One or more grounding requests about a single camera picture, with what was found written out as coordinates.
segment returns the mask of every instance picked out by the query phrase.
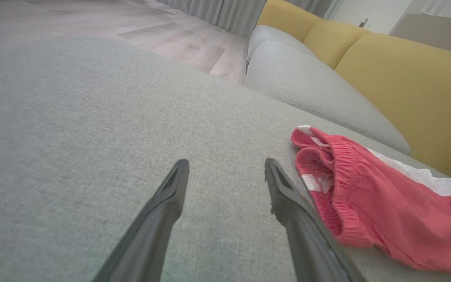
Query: wooden floor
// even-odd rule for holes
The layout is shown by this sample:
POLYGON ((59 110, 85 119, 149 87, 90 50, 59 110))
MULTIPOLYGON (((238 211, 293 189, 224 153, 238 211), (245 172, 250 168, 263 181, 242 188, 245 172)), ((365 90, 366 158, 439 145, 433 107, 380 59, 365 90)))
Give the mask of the wooden floor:
POLYGON ((243 85, 247 39, 155 0, 0 0, 0 49, 106 37, 243 85))

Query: red clothing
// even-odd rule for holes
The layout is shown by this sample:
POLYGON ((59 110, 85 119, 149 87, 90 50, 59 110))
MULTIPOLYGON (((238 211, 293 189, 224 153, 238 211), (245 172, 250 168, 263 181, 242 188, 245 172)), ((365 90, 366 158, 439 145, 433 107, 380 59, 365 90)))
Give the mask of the red clothing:
POLYGON ((296 165, 321 219, 344 245, 378 246, 413 268, 451 272, 451 196, 440 196, 358 143, 295 129, 296 165))

